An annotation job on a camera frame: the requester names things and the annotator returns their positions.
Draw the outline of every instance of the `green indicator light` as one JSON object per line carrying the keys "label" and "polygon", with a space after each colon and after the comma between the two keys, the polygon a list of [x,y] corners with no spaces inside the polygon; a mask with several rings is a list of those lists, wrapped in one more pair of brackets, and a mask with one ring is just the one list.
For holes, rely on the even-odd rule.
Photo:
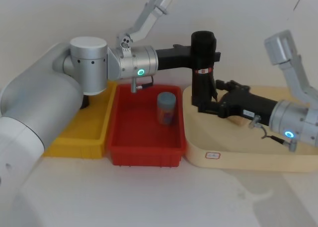
{"label": "green indicator light", "polygon": [[144,70],[144,69],[140,69],[140,70],[137,72],[137,74],[138,74],[139,76],[143,76],[143,75],[145,74],[145,70]]}

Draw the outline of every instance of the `yellow tray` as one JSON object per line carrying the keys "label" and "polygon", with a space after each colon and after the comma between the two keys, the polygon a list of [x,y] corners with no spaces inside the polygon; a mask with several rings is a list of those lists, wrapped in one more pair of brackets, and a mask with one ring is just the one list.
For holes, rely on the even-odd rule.
{"label": "yellow tray", "polygon": [[115,82],[108,82],[106,91],[90,96],[89,107],[77,113],[44,156],[102,158],[116,86]]}
{"label": "yellow tray", "polygon": [[[252,86],[251,92],[274,100],[295,101],[286,88]],[[299,142],[296,152],[289,152],[287,147],[271,139],[262,140],[263,131],[249,129],[250,121],[246,119],[237,125],[228,119],[198,113],[197,107],[191,105],[191,87],[183,92],[183,117],[188,144],[186,157],[196,166],[291,172],[318,170],[318,148]]]}

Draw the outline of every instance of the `table surface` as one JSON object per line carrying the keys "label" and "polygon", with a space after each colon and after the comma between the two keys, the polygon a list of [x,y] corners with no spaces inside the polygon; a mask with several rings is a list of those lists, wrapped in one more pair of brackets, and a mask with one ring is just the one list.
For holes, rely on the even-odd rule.
{"label": "table surface", "polygon": [[23,227],[313,227],[317,187],[318,173],[207,169],[185,159],[159,168],[44,158],[15,208],[28,215]]}

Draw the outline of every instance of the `blue indicator light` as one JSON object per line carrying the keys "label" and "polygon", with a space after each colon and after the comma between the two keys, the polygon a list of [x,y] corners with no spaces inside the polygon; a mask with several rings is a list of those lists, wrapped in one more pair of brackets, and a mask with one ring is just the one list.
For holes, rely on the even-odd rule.
{"label": "blue indicator light", "polygon": [[292,139],[295,135],[290,131],[286,131],[285,136]]}
{"label": "blue indicator light", "polygon": [[144,69],[140,69],[140,70],[137,72],[137,74],[138,74],[139,76],[143,76],[143,75],[145,74],[145,70],[144,70]]}

